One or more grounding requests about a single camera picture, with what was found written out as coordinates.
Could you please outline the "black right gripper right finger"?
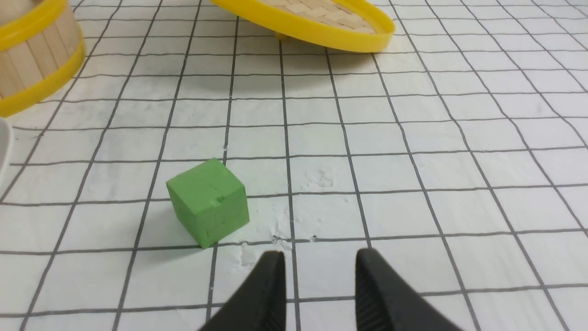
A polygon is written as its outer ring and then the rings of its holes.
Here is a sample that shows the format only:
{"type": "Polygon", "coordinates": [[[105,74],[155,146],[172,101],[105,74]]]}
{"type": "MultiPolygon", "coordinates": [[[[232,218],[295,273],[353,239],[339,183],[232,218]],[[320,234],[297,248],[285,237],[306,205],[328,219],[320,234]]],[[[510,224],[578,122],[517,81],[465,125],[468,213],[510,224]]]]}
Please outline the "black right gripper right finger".
{"type": "Polygon", "coordinates": [[[355,264],[358,331],[459,331],[418,294],[374,248],[360,249],[355,264]]]}

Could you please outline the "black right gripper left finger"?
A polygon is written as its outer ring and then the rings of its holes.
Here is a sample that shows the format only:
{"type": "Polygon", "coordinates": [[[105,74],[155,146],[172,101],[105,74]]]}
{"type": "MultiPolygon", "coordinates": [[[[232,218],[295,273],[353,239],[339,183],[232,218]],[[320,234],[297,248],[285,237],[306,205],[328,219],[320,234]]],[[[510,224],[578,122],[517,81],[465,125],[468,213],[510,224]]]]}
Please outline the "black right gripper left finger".
{"type": "Polygon", "coordinates": [[[287,291],[285,255],[266,251],[233,296],[202,331],[285,331],[287,291]]]}

